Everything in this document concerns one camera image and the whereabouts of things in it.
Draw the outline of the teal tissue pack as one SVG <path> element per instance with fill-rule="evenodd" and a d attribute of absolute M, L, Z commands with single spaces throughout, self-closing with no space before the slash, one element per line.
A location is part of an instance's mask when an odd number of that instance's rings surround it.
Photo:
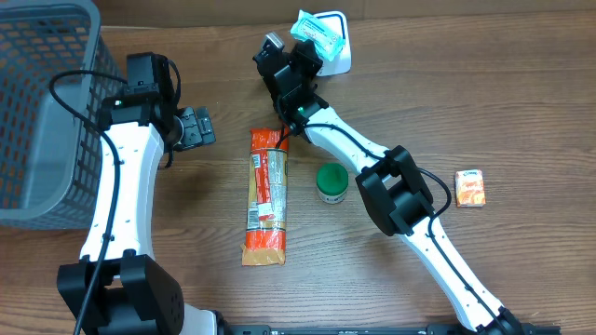
<path fill-rule="evenodd" d="M 324 60 L 332 60 L 338 49 L 335 43 L 337 35 L 314 15 L 299 11 L 297 21 L 292 25 L 290 34 L 302 42 L 312 41 L 318 55 Z"/>

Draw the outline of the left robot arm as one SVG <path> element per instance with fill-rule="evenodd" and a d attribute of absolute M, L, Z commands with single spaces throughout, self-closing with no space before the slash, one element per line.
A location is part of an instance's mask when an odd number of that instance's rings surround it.
<path fill-rule="evenodd" d="M 101 137 L 102 169 L 93 220 L 79 260 L 60 267 L 57 288 L 80 334 L 227 333 L 212 310 L 185 302 L 155 260 L 152 210 L 164 155 L 216 141 L 206 108 L 179 107 L 175 63 L 153 52 L 127 57 L 122 88 L 85 125 Z"/>

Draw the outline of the orange Kleenex tissue pack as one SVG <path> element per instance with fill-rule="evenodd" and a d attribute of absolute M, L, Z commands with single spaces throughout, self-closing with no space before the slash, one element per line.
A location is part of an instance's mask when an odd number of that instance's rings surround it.
<path fill-rule="evenodd" d="M 485 205 L 483 175 L 480 169 L 455 173 L 456 205 L 459 208 L 481 208 Z"/>

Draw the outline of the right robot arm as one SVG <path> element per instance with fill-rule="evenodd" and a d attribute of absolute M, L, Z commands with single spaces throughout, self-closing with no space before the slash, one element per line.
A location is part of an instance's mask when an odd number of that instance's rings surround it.
<path fill-rule="evenodd" d="M 332 154 L 351 168 L 364 207 L 385 235 L 397 235 L 426 266 L 454 308 L 464 330 L 474 334 L 521 334 L 522 323 L 467 266 L 440 223 L 425 179 L 403 147 L 379 145 L 344 122 L 316 92 L 313 79 L 323 65 L 312 41 L 291 51 L 268 33 L 254 56 L 274 108 L 292 136 Z"/>

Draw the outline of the orange spaghetti packet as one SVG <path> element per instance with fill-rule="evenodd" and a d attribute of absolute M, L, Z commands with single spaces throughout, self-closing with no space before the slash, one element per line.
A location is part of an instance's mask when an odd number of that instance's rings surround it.
<path fill-rule="evenodd" d="M 286 261 L 288 143 L 271 128 L 251 130 L 244 266 Z"/>

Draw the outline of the green lidded jar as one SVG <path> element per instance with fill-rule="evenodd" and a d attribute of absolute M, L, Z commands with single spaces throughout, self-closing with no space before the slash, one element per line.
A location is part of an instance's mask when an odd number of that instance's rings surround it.
<path fill-rule="evenodd" d="M 316 185 L 318 196 L 323 202 L 338 204 L 345 199 L 348 172 L 341 164 L 325 164 L 318 170 Z"/>

